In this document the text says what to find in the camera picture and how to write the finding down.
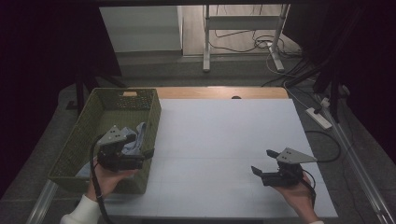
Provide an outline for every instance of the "white sleeve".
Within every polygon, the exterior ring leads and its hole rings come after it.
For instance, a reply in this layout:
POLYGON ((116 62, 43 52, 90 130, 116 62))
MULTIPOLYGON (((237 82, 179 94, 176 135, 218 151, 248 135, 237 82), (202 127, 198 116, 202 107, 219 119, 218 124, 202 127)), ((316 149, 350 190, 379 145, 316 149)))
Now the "white sleeve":
POLYGON ((61 224, 97 224, 101 215, 99 204, 82 195, 76 209, 61 219, 61 224))

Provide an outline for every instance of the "green plastic basket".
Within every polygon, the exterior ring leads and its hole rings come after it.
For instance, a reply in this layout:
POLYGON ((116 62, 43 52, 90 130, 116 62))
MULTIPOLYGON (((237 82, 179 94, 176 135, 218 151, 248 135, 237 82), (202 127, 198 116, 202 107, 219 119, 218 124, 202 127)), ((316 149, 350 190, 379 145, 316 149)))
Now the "green plastic basket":
MULTIPOLYGON (((96 136, 117 125, 120 129, 135 127, 146 122, 142 154, 154 150, 161 115, 161 105, 155 89, 94 89, 68 137, 63 151, 49 172, 49 179, 71 192, 85 192, 88 177, 76 177, 77 172, 89 162, 90 148, 96 136)), ((151 159, 133 178, 125 178, 117 185, 115 193, 143 194, 149 179, 151 159)))

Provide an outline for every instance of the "power strip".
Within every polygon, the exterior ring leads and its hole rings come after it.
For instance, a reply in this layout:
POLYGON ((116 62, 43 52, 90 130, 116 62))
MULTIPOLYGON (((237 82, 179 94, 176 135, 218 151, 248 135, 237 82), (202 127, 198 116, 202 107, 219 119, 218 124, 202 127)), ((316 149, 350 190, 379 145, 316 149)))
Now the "power strip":
POLYGON ((323 118, 319 113, 315 114, 314 113, 315 109, 314 108, 309 108, 305 110, 305 112, 312 118, 314 119, 320 127, 322 127, 324 130, 330 129, 332 125, 330 124, 329 121, 327 121, 325 118, 323 118))

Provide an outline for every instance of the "white table surface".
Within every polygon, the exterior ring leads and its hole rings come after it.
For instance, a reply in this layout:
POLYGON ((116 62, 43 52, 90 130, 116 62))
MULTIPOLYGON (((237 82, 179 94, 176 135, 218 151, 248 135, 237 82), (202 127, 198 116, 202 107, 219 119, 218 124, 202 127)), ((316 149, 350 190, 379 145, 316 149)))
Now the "white table surface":
MULTIPOLYGON (((253 165, 276 172, 266 149, 291 147, 313 155, 291 99, 163 99, 155 154, 143 195, 113 194, 110 215, 181 218, 297 217, 265 187, 253 165)), ((316 163, 303 164, 317 181, 315 210, 337 217, 316 163)))

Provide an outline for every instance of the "basket handle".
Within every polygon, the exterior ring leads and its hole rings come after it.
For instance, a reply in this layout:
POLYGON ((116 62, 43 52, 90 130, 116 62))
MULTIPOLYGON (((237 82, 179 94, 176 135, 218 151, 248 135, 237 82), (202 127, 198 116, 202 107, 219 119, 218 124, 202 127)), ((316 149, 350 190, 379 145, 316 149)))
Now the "basket handle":
POLYGON ((137 91, 124 91, 121 96, 134 97, 137 96, 137 91))

